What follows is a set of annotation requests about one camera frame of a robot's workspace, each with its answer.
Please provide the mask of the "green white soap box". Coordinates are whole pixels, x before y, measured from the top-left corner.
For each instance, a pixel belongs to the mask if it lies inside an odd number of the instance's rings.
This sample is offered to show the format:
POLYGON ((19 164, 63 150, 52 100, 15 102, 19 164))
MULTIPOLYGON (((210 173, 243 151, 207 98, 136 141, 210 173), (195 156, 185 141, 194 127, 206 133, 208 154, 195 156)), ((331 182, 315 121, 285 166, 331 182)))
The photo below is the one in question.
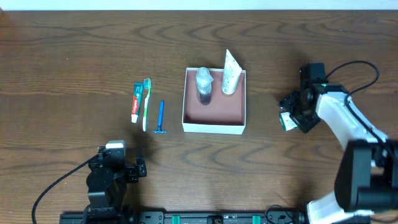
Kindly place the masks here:
POLYGON ((279 115, 279 119, 284 131, 290 131, 298 128, 293 119, 290 117, 290 113, 288 111, 282 112, 279 115))

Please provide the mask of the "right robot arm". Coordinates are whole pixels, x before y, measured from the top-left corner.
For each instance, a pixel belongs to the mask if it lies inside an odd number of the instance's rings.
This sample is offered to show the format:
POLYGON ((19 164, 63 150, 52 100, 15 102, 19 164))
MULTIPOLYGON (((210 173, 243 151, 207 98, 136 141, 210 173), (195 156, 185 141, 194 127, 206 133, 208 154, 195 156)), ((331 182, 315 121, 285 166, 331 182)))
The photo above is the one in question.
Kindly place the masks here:
POLYGON ((370 223, 375 213, 397 209, 397 141, 378 130, 360 112, 352 92, 331 84, 323 63, 300 69, 300 90, 279 102, 285 130, 292 121, 303 133, 326 122, 344 154, 334 190, 289 213, 284 223, 370 223))

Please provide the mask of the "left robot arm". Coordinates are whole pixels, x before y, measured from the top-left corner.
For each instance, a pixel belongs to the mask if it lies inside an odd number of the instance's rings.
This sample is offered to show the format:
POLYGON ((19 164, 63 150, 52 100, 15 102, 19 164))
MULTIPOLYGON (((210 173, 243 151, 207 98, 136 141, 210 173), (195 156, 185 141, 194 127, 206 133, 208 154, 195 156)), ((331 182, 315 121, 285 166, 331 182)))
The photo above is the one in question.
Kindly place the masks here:
POLYGON ((134 212, 123 205, 127 184, 147 176, 144 158, 127 165, 125 148, 99 147, 97 158, 89 162, 91 173, 86 179, 90 213, 87 222, 132 223, 134 212))

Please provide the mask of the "white lotion tube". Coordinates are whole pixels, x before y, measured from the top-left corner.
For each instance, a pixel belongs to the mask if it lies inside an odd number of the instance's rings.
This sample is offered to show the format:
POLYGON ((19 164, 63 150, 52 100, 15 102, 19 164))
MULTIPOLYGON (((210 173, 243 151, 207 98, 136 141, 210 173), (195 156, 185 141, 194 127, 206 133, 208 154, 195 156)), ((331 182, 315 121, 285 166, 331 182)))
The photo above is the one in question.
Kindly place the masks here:
POLYGON ((224 61, 223 80, 221 85, 221 91, 225 95, 234 94, 241 72, 241 66, 232 56, 231 52, 227 49, 224 61))

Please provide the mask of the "clear pump bottle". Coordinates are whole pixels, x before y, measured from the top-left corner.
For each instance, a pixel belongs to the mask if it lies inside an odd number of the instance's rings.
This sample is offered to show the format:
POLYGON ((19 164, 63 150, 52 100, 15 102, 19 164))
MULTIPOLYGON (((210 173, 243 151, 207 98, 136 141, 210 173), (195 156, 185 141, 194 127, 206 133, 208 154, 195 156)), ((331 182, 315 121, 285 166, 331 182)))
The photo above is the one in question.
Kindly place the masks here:
POLYGON ((201 104, 209 105, 211 101, 213 78, 210 75, 210 71, 201 67, 197 70, 195 75, 195 83, 197 88, 197 97, 201 104))

